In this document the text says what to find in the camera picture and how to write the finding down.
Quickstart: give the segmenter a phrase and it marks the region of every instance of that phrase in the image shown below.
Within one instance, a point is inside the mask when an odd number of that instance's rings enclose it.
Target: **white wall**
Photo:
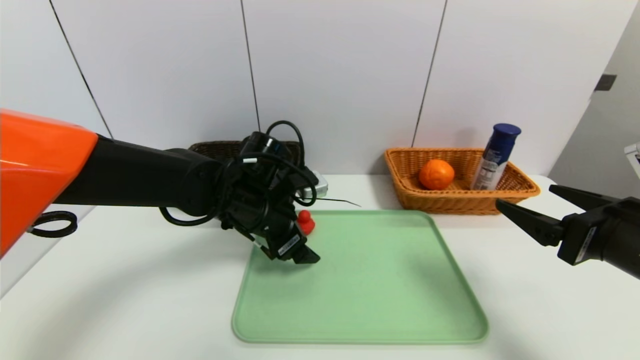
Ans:
[[[444,0],[244,0],[260,123],[290,120],[325,174],[409,147]],[[291,138],[283,127],[273,133]]]
[[[635,5],[450,0],[415,145],[484,147],[492,126],[508,122],[522,128],[513,162],[547,174]]]
[[[118,140],[167,149],[258,130],[239,0],[54,0]]]
[[[108,136],[48,1],[3,0],[0,31],[0,107]],[[82,218],[91,208],[53,205],[47,210],[66,209]],[[24,235],[0,262],[0,297],[57,242]]]
[[[609,92],[595,92],[550,177],[559,184],[615,197],[640,198],[640,179],[623,149],[640,142],[640,6],[607,66]]]

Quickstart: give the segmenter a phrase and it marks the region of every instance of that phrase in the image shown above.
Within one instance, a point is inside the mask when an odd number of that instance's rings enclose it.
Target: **orange robot arm cover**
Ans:
[[[80,126],[0,110],[0,259],[76,178],[97,140]]]

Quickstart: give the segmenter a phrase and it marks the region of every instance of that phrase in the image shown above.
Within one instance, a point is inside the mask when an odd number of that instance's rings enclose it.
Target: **orange wicker basket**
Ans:
[[[496,199],[517,203],[540,193],[540,188],[514,164],[508,163],[496,190],[469,190],[480,162],[482,149],[395,148],[385,159],[398,200],[405,209],[426,213],[487,215],[497,214]],[[456,172],[453,184],[444,190],[426,190],[418,173],[431,159],[445,160]]]

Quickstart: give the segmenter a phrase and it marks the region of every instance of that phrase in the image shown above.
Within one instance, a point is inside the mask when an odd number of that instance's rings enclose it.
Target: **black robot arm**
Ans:
[[[320,257],[306,246],[293,202],[313,204],[318,180],[303,161],[292,161],[283,143],[260,132],[244,139],[239,156],[221,159],[100,137],[80,174],[54,203],[154,206],[167,221],[182,226],[217,218],[224,229],[254,241],[270,259],[316,263]],[[310,187],[310,201],[296,198]],[[201,218],[177,220],[167,208]]]
[[[565,262],[599,259],[640,279],[640,200],[559,185],[551,185],[549,191],[585,212],[557,220],[504,200],[496,207],[541,245],[560,244],[558,257]]]

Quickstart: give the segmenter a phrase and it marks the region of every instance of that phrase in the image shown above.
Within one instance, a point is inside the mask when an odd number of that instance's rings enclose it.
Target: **red toy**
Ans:
[[[303,210],[298,214],[298,225],[305,235],[309,235],[316,227],[316,222],[311,218],[311,213],[308,210]]]

